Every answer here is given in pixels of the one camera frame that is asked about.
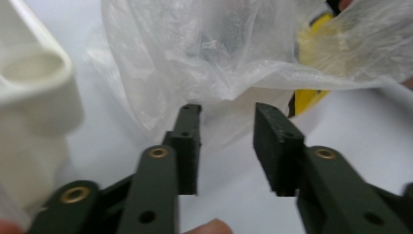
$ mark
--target brass screw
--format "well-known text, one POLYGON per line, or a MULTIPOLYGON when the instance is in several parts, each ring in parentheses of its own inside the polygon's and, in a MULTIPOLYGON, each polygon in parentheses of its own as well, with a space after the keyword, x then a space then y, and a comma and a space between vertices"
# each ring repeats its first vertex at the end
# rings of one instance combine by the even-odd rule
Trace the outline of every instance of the brass screw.
POLYGON ((316 155, 323 159, 335 159, 336 154, 329 149, 318 149, 316 155))
POLYGON ((169 154, 169 152, 166 150, 166 149, 164 149, 164 148, 155 148, 155 149, 152 149, 150 152, 149 152, 149 155, 152 157, 152 158, 164 158, 165 156, 167 156, 169 154))
POLYGON ((87 198, 90 193, 91 193, 91 190, 88 187, 79 186, 79 187, 70 188, 66 190, 63 194, 61 194, 60 201, 62 203, 68 203, 68 204, 77 203, 87 198))

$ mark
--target white plastic bottle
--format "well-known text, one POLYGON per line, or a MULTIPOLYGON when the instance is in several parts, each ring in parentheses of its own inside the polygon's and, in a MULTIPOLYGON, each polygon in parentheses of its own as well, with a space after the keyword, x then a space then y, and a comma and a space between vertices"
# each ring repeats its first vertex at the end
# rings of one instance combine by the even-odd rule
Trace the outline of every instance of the white plastic bottle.
POLYGON ((52 192, 82 117, 70 58, 23 1, 0 1, 0 182, 19 206, 52 192))

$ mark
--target white table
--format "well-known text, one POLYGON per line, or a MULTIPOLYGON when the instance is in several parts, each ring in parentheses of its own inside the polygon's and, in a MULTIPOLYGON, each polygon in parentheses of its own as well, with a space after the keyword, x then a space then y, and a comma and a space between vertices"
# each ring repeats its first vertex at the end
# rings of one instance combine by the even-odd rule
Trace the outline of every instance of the white table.
MULTIPOLYGON (((27 2, 73 58, 86 110, 84 124, 69 137, 71 161, 57 186, 89 179, 105 187, 130 175, 151 143, 85 60, 86 42, 100 24, 99 1, 27 2)), ((387 96, 398 95, 389 92, 333 92, 294 121, 308 145, 339 150, 368 182, 400 194, 413 181, 413 102, 394 102, 387 96), (311 130, 315 118, 319 123, 311 130)), ((295 199, 270 193, 251 139, 248 135, 213 155, 202 155, 200 195, 179 199, 181 231, 219 217, 236 234, 304 233, 295 199)))

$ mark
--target finger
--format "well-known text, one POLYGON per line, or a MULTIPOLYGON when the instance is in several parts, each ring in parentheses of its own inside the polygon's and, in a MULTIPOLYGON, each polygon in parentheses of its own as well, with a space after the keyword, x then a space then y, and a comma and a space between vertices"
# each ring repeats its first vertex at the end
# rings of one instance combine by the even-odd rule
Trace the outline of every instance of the finger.
POLYGON ((353 0, 341 0, 340 4, 338 5, 338 8, 340 11, 346 10, 350 6, 350 4, 353 2, 353 0))
POLYGON ((0 233, 1 234, 23 234, 23 232, 17 225, 7 220, 4 220, 4 219, 0 219, 0 233))
POLYGON ((225 222, 219 219, 214 219, 213 221, 186 232, 185 234, 233 234, 233 232, 225 222))

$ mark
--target plastic bag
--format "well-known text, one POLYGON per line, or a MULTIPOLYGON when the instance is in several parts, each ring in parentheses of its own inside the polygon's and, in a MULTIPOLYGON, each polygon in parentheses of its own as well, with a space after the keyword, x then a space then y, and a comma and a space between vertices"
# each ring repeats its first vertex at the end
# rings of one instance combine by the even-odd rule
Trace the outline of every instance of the plastic bag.
MULTIPOLYGON (((200 103, 204 148, 216 148, 252 129, 257 101, 286 113, 296 89, 376 87, 413 74, 412 49, 397 47, 412 44, 409 0, 356 1, 320 34, 300 37, 323 8, 320 0, 110 0, 102 18, 141 127, 159 142, 181 105, 200 103)), ((101 70, 114 67, 97 57, 101 70)))

